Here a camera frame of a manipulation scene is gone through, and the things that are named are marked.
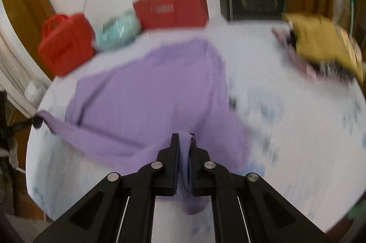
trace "folded clothes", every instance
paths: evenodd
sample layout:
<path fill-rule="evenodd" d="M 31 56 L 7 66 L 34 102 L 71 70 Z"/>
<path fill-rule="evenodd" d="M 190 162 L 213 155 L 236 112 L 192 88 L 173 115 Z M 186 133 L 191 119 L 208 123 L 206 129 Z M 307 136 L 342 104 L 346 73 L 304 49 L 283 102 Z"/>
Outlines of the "folded clothes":
<path fill-rule="evenodd" d="M 202 210 L 190 197 L 188 152 L 194 133 L 212 161 L 239 172 L 249 135 L 226 93 L 225 65 L 203 39 L 162 46 L 144 58 L 78 81 L 65 121 L 40 111 L 50 129 L 87 157 L 120 174 L 138 171 L 179 132 L 186 212 Z"/>

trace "yellow cloth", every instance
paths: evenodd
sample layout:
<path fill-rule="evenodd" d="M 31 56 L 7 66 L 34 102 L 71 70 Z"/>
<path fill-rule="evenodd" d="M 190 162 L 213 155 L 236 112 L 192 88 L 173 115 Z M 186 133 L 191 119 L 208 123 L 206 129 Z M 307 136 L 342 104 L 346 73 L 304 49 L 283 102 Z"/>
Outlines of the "yellow cloth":
<path fill-rule="evenodd" d="M 300 56 L 313 63 L 336 60 L 363 85 L 361 50 L 343 28 L 319 15 L 283 14 L 283 19 L 292 22 Z"/>

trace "purple fabric strip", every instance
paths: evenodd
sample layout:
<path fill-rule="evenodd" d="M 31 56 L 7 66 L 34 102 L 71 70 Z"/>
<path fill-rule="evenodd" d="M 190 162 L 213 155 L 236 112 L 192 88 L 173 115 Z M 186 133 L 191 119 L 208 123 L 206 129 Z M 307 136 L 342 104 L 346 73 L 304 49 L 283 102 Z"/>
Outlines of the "purple fabric strip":
<path fill-rule="evenodd" d="M 78 81 L 65 122 L 40 111 L 50 129 L 122 175 L 136 172 L 179 132 L 186 212 L 204 208 L 187 186 L 189 133 L 231 172 L 246 165 L 249 135 L 229 109 L 225 65 L 206 40 L 162 46 L 144 58 Z"/>

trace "white table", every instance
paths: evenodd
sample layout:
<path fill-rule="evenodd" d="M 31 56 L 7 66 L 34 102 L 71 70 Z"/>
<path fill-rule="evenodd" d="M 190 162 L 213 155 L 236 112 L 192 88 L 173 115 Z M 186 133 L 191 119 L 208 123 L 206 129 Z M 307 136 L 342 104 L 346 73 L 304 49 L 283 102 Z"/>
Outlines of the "white table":
<path fill-rule="evenodd" d="M 99 54 L 64 78 L 56 78 L 40 109 L 64 119 L 76 81 L 125 64 L 158 48 L 193 37 L 211 40 L 226 62 L 229 93 L 252 129 L 250 163 L 320 229 L 326 231 L 366 189 L 366 104 L 359 86 L 313 83 L 287 60 L 270 32 L 281 22 L 227 24 L 211 19 L 204 29 L 157 30 L 134 44 Z M 27 188 L 56 219 L 111 170 L 86 159 L 43 125 L 32 129 L 27 150 Z M 211 208 L 195 216 L 178 198 L 158 199 L 152 242 L 214 242 Z"/>

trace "red bag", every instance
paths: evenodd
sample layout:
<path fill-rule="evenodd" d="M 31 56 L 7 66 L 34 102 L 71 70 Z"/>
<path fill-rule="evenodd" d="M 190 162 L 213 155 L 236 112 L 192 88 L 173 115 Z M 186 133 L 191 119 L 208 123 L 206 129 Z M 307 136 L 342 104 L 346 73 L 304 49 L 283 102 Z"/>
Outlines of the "red bag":
<path fill-rule="evenodd" d="M 209 19 L 206 0 L 138 0 L 133 5 L 144 29 L 203 27 Z"/>
<path fill-rule="evenodd" d="M 64 76 L 94 56 L 93 39 L 94 31 L 84 14 L 56 14 L 42 27 L 38 54 L 55 75 Z"/>

